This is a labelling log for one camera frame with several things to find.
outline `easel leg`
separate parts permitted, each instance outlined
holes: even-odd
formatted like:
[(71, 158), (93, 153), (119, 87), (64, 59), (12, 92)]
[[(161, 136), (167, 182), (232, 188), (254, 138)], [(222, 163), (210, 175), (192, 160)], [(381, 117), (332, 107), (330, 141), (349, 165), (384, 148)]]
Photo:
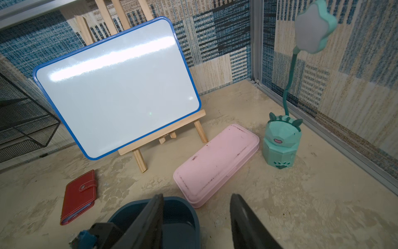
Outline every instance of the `easel leg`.
[(133, 150), (133, 154), (134, 154), (135, 160), (137, 161), (138, 167), (141, 170), (141, 173), (145, 172), (145, 170), (147, 170), (147, 168), (146, 168), (145, 161), (144, 161), (144, 158), (142, 157), (140, 149)]
[(194, 124), (195, 124), (196, 130), (199, 133), (200, 139), (202, 139), (202, 142), (207, 143), (208, 140), (206, 138), (205, 132), (203, 131), (202, 125), (200, 124), (200, 121), (196, 120), (194, 122)]
[(163, 144), (164, 142), (166, 142), (166, 138), (165, 137), (159, 138), (159, 142), (160, 144)]

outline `beige floor surface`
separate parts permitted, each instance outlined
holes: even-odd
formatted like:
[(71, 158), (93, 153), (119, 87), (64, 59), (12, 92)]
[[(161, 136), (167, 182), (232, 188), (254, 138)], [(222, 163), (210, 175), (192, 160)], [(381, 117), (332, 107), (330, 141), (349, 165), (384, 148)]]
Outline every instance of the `beige floor surface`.
[[(269, 112), (283, 113), (247, 81), (201, 100), (209, 140), (234, 123), (263, 138)], [(302, 132), (293, 168), (275, 169), (258, 151), (197, 209), (202, 248), (233, 248), (232, 193), (243, 196), (284, 248), (398, 248), (398, 197), (304, 125)], [(107, 221), (128, 202), (156, 193), (182, 197), (173, 172), (202, 146), (189, 124), (177, 130), (177, 139), (142, 148), (144, 174), (132, 153), (90, 161), (77, 146), (5, 172), (0, 175), (0, 247), (68, 248), (72, 234)], [(99, 184), (94, 207), (60, 226), (65, 185), (91, 169)]]

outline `wooden easel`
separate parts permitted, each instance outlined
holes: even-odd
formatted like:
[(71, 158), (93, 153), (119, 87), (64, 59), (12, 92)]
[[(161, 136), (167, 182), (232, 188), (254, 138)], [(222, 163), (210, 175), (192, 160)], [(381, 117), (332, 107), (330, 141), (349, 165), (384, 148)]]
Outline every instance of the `wooden easel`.
[[(111, 15), (108, 12), (108, 9), (106, 8), (106, 5), (103, 0), (95, 0), (98, 6), (98, 9), (104, 19), (104, 22), (106, 26), (109, 29), (109, 32), (111, 35), (117, 34), (117, 30), (115, 27), (115, 24), (112, 21)], [(145, 18), (147, 21), (152, 20), (154, 17), (152, 15), (152, 12), (149, 8), (148, 3), (146, 0), (138, 0), (139, 4), (141, 5), (142, 11), (144, 12)], [(122, 24), (122, 27), (124, 30), (127, 30), (131, 28), (129, 21), (127, 20), (126, 14), (122, 8), (122, 5), (120, 4), (119, 0), (112, 0), (113, 6), (115, 7), (116, 13), (119, 16), (120, 23)], [(87, 21), (84, 17), (82, 16), (75, 16), (76, 22), (78, 24), (78, 27), (82, 33), (82, 38), (85, 41), (87, 45), (93, 44), (94, 43), (94, 38), (93, 35), (91, 34), (90, 28), (88, 27)], [(184, 125), (187, 125), (189, 123), (194, 123), (197, 132), (199, 133), (200, 138), (202, 139), (202, 142), (207, 143), (208, 140), (206, 138), (205, 132), (203, 131), (202, 125), (200, 124), (199, 118), (203, 117), (206, 115), (205, 110), (200, 110), (192, 115), (189, 115), (188, 117), (179, 120), (161, 130), (158, 130), (138, 141), (135, 141), (134, 143), (131, 143), (121, 149), (118, 150), (120, 155), (124, 155), (127, 152), (132, 151), (133, 155), (135, 157), (135, 160), (137, 161), (138, 167), (140, 168), (141, 172), (143, 173), (144, 171), (147, 170), (144, 158), (142, 157), (142, 154), (140, 152), (140, 147), (153, 141), (156, 139), (159, 139), (160, 144), (163, 144), (166, 141), (166, 136), (170, 135), (171, 138), (176, 138), (176, 129), (183, 127)]]

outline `teal desk lamp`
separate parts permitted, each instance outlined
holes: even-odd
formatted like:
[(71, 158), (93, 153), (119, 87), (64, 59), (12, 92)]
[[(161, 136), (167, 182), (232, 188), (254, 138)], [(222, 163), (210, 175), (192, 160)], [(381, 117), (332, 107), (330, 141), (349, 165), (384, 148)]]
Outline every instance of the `teal desk lamp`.
[(316, 0), (296, 17), (296, 47), (293, 49), (289, 81), (283, 92), (285, 115), (276, 116), (271, 112), (269, 114), (270, 120), (265, 127), (263, 156), (271, 166), (278, 169), (292, 167), (301, 139), (300, 125), (302, 119), (295, 120), (289, 117), (286, 103), (287, 93), (293, 81), (297, 54), (301, 50), (310, 54), (323, 50), (328, 41), (328, 36), (336, 27), (337, 20), (328, 13), (325, 0)]

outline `whiteboard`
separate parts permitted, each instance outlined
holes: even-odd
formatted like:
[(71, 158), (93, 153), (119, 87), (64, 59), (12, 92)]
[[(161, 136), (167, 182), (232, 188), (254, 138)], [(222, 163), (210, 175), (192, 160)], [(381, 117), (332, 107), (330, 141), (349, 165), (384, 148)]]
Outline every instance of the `whiteboard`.
[(165, 17), (37, 66), (33, 78), (91, 160), (201, 108)]

